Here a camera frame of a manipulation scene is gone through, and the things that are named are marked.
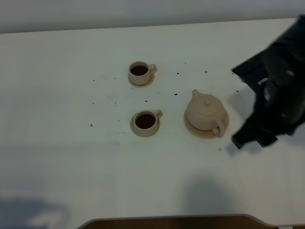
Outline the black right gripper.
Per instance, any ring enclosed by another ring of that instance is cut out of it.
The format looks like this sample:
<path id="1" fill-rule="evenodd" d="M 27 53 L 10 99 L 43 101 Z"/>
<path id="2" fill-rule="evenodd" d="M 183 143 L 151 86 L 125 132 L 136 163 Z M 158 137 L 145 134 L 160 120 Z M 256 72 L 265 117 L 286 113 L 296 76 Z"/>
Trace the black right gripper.
<path id="1" fill-rule="evenodd" d="M 261 85 L 254 104 L 254 113 L 232 136 L 238 149 L 250 142 L 261 147 L 272 145 L 280 135 L 292 136 L 297 126 L 305 122 L 305 85 L 293 83 L 278 87 L 272 81 Z"/>

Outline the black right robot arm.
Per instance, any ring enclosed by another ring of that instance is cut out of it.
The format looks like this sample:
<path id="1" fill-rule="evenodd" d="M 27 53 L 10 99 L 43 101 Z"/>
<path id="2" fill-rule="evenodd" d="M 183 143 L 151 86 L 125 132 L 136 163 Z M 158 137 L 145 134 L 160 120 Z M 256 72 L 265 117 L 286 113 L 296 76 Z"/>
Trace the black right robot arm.
<path id="1" fill-rule="evenodd" d="M 266 147 L 305 121 L 305 16 L 265 50 L 232 69 L 256 94 L 252 114 L 232 136 L 237 148 Z"/>

